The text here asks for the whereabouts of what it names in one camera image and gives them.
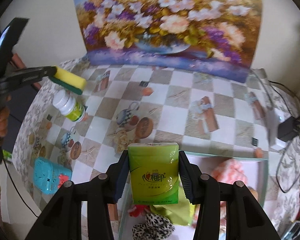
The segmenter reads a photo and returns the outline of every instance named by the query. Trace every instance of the floor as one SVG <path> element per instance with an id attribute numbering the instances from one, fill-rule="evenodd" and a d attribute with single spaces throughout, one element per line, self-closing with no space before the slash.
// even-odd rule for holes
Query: floor
<path id="1" fill-rule="evenodd" d="M 26 191 L 14 166 L 9 164 L 8 169 L 25 202 L 36 215 L 39 215 L 41 211 Z M 2 190 L 2 220 L 5 223 L 6 234 L 9 240 L 24 240 L 37 218 L 28 210 L 18 196 L 10 178 L 7 176 L 7 171 L 3 164 L 0 165 L 0 186 Z"/>

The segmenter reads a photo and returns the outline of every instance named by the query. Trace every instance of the green tissue package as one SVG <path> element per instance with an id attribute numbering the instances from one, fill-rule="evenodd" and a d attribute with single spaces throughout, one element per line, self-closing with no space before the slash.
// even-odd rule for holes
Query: green tissue package
<path id="1" fill-rule="evenodd" d="M 133 143 L 128 146 L 128 156 L 135 204 L 178 203 L 177 143 Z"/>

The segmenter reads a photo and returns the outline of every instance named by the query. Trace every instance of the painting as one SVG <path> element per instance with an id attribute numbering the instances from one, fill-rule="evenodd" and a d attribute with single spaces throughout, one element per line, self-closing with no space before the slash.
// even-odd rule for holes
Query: painting
<path id="1" fill-rule="evenodd" d="M 245 82 L 262 0 L 74 0 L 94 65 L 173 67 Z"/>

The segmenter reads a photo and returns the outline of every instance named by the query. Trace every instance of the tablecloth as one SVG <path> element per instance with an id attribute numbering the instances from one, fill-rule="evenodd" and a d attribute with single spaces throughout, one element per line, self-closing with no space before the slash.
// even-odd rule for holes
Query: tablecloth
<path id="1" fill-rule="evenodd" d="M 54 162 L 67 165 L 73 170 L 72 181 L 81 183 L 105 172 L 111 163 L 118 161 L 120 151 L 132 142 L 173 141 L 185 151 L 229 157 L 253 157 L 254 147 L 251 145 L 251 139 L 254 137 L 258 139 L 258 147 L 263 150 L 264 158 L 269 159 L 269 178 L 264 204 L 267 215 L 279 233 L 284 230 L 287 222 L 296 216 L 300 183 L 297 182 L 287 194 L 279 191 L 275 182 L 275 172 L 281 153 L 269 149 L 266 121 L 257 120 L 249 100 L 251 96 L 248 96 L 253 93 L 264 111 L 269 110 L 271 104 L 265 93 L 265 86 L 274 106 L 285 112 L 286 117 L 289 116 L 282 99 L 268 87 L 263 70 L 255 70 L 260 80 L 251 73 L 247 82 L 242 84 L 173 68 L 140 65 L 91 66 L 85 57 L 64 62 L 60 66 L 88 80 L 87 87 L 78 100 L 87 106 L 89 118 L 85 122 L 73 123 L 54 109 L 51 99 L 59 86 L 49 80 L 30 106 L 20 128 L 12 160 L 26 189 L 40 209 L 51 199 L 51 195 L 44 195 L 34 187 L 32 181 L 34 159 L 40 154 Z M 96 79 L 105 73 L 109 73 L 108 86 L 100 90 Z M 202 103 L 206 97 L 209 102 Z M 293 98 L 285 93 L 284 97 L 291 110 L 297 114 Z M 202 109 L 200 102 L 205 105 L 204 109 L 213 110 L 213 132 L 209 132 L 211 128 L 207 122 L 196 117 L 196 103 Z M 127 128 L 128 124 L 118 120 L 118 116 L 130 108 L 135 109 L 131 111 L 134 114 L 127 120 L 130 125 Z M 150 122 L 148 126 L 151 126 L 151 131 L 147 131 L 146 127 L 142 130 L 146 135 L 136 138 L 134 135 L 137 127 L 131 119 L 133 116 L 136 116 L 137 123 L 146 118 Z M 125 135 L 128 139 L 122 139 L 124 142 L 114 141 L 122 127 L 127 129 Z M 81 154 L 76 160 L 70 158 L 69 152 L 62 152 L 59 143 L 64 133 L 71 129 L 77 132 L 78 141 L 82 145 Z M 29 143 L 31 134 L 34 134 L 36 141 Z M 300 141 L 295 138 L 279 168 L 282 187 L 289 188 L 299 173 Z M 121 205 L 122 203 L 118 203 L 119 220 L 112 223 L 115 233 L 118 232 L 122 215 Z M 86 203 L 82 208 L 82 226 L 82 234 L 87 237 Z"/>

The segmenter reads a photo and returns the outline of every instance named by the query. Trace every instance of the screw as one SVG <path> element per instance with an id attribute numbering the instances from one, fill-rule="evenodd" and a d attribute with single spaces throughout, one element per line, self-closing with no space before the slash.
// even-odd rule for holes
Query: screw
<path id="1" fill-rule="evenodd" d="M 237 181 L 235 182 L 235 184 L 236 184 L 238 187 L 243 187 L 243 186 L 244 186 L 244 183 L 243 183 L 243 181 L 241 181 L 241 180 L 237 180 Z"/>
<path id="2" fill-rule="evenodd" d="M 101 173 L 101 174 L 98 175 L 98 178 L 99 179 L 106 179 L 106 178 L 108 178 L 108 175 L 105 174 L 105 173 Z"/>
<path id="3" fill-rule="evenodd" d="M 65 186 L 65 187 L 70 187 L 70 186 L 72 186 L 72 181 L 71 180 L 67 180 L 64 184 L 63 184 L 63 186 Z"/>
<path id="4" fill-rule="evenodd" d="M 210 178 L 210 176 L 208 175 L 208 174 L 201 174 L 200 175 L 200 179 L 202 179 L 202 180 L 208 180 Z"/>

